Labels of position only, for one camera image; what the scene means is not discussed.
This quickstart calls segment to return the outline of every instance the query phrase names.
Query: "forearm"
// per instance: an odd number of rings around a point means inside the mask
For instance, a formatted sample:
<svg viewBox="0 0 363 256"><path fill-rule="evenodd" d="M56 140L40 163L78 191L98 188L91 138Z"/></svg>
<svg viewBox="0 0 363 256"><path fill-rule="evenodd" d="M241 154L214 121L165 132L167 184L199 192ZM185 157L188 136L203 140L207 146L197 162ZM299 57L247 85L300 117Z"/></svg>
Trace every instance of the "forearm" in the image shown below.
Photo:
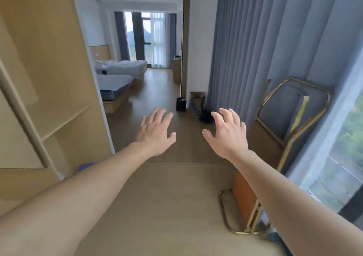
<svg viewBox="0 0 363 256"><path fill-rule="evenodd" d="M231 162L255 192L294 255L362 255L363 233L318 203L255 153Z"/></svg>
<svg viewBox="0 0 363 256"><path fill-rule="evenodd" d="M88 234L147 158L145 148L132 143L20 205L0 220L0 251L63 255Z"/></svg>

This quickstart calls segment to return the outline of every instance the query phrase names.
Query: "hand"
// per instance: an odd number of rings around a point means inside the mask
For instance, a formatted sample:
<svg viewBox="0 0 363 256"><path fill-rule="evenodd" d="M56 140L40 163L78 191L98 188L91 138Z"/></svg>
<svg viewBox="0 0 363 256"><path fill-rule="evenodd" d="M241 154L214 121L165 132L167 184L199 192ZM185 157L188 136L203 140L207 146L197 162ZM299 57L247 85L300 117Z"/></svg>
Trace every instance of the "hand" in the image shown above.
<svg viewBox="0 0 363 256"><path fill-rule="evenodd" d="M168 113L164 119L166 109L154 109L149 117L144 115L141 120L140 129L136 134L135 142L144 144L151 156L161 155L176 141L176 133L172 132L167 137L167 130L173 113Z"/></svg>
<svg viewBox="0 0 363 256"><path fill-rule="evenodd" d="M206 129L202 133L217 155L232 161L238 153L248 151L246 124L240 123L238 114L232 109L219 109L219 112L224 120L219 113L211 112L217 126L216 136Z"/></svg>

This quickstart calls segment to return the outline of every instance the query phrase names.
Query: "mountain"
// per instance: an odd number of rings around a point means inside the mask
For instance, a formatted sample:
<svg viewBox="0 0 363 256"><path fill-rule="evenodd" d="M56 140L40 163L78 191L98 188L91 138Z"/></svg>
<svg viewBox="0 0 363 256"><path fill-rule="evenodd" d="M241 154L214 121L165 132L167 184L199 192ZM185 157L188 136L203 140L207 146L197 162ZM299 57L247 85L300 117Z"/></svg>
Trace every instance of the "mountain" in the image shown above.
<svg viewBox="0 0 363 256"><path fill-rule="evenodd" d="M151 41L151 33L150 32L147 32L145 29L144 29L144 39L145 39L145 42L150 42ZM134 40L134 31L129 31L127 33L127 40L129 41L129 46L134 46L135 45L135 40Z"/></svg>

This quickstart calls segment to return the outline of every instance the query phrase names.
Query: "person's right arm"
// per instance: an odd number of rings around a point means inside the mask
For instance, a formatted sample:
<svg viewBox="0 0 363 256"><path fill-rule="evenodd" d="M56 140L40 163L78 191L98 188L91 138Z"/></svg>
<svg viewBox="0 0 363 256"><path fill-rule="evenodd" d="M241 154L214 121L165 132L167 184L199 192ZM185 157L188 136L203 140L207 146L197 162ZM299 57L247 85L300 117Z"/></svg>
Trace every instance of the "person's right arm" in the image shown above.
<svg viewBox="0 0 363 256"><path fill-rule="evenodd" d="M292 184L248 150L246 125L232 110L212 112L216 136L203 130L213 150L247 180L294 256L363 255L363 232Z"/></svg>

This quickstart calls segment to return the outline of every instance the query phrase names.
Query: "gold metal frame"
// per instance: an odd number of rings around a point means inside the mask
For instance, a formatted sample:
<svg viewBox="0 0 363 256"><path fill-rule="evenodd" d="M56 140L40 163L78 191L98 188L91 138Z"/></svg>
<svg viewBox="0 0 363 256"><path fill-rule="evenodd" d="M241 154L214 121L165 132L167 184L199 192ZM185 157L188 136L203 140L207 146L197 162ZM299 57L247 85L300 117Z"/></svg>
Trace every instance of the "gold metal frame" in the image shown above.
<svg viewBox="0 0 363 256"><path fill-rule="evenodd" d="M297 128L297 126L299 125L299 123L301 122L302 119L302 115L304 114L304 111L306 109L307 103L309 102L309 97L305 96L302 102L302 105L298 111L298 114L292 124L291 130L287 135L287 141L282 140L281 138L277 137L260 119L260 115L261 115L261 111L262 108L267 104L267 102L269 102L269 100L272 98L272 96L274 96L274 94L279 90L279 88L281 88L284 84L293 81L293 82L298 82L304 86L310 87L310 88L314 88L314 89L318 89L324 93L326 93L327 95L327 102L325 107L323 107L315 116L311 117L310 119L308 119L301 127ZM271 80L267 80L266 85L265 85L265 90L264 90L264 94L263 97L265 97L267 90L269 88L269 85L271 83ZM278 163L278 166L276 168L276 170L278 172L281 172L282 168L284 167L284 164L286 162L286 159L290 153L290 150L292 148L293 143L296 141L296 139L298 139L304 132L306 132L307 129L309 129L329 108L330 104L331 104L331 100L332 100L332 93L325 89L325 88L321 88L315 84L306 82L306 81L302 81L300 79L297 78L288 78L286 80L284 80L283 82L281 82L276 88L274 88L270 94L262 101L261 105L259 106L259 108L257 109L257 113L256 113L256 117L255 120L263 127L266 129L266 131L268 132L269 135L271 135L275 141L277 143L279 143L283 148L284 148L284 152L280 158L280 161ZM221 212L222 212L222 217L223 217L223 222L224 225L227 227L228 231L236 234L236 235L249 235L249 234L259 234L260 232L255 232L256 230L256 226L257 223L260 219L260 215L262 212L262 207L260 204L260 201L257 199L253 208L253 211L251 212L251 215L249 217L249 220L247 222L246 225L246 229L243 230L242 232L240 231L235 231L233 230L227 220L227 216L225 213L225 208L223 205L223 200L222 200L222 195L225 192L232 192L232 189L230 190L223 190L219 193L219 203L220 203L220 208L221 208Z"/></svg>

